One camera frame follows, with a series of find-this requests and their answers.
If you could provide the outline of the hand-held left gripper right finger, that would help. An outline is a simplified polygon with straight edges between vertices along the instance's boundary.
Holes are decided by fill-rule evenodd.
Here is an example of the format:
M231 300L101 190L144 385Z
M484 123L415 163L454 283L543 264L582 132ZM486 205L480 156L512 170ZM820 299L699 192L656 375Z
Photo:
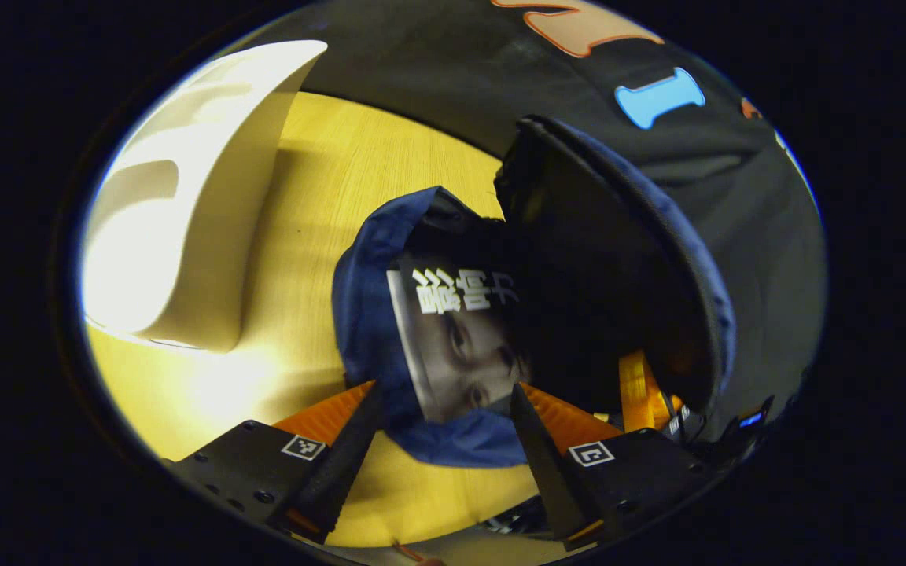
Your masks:
M628 538L720 479L657 430L622 432L531 384L514 385L510 416L551 531L567 550Z

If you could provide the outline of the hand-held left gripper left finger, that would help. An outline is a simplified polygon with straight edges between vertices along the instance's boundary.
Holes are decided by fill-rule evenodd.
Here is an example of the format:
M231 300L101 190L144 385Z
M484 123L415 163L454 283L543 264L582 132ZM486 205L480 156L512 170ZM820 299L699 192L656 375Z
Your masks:
M167 467L252 522L323 544L384 421L382 402L366 382L274 425L241 422Z

